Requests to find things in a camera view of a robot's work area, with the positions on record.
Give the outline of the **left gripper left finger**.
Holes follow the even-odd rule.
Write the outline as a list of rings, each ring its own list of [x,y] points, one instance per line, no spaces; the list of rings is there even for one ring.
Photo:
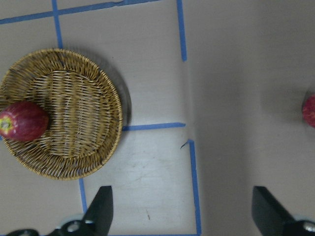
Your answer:
[[[102,186],[83,217],[87,235],[107,236],[113,221],[113,213],[112,187]]]

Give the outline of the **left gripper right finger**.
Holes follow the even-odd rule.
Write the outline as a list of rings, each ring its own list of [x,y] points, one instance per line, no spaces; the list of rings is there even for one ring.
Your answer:
[[[293,236],[296,220],[264,186],[252,190],[252,219],[263,236]]]

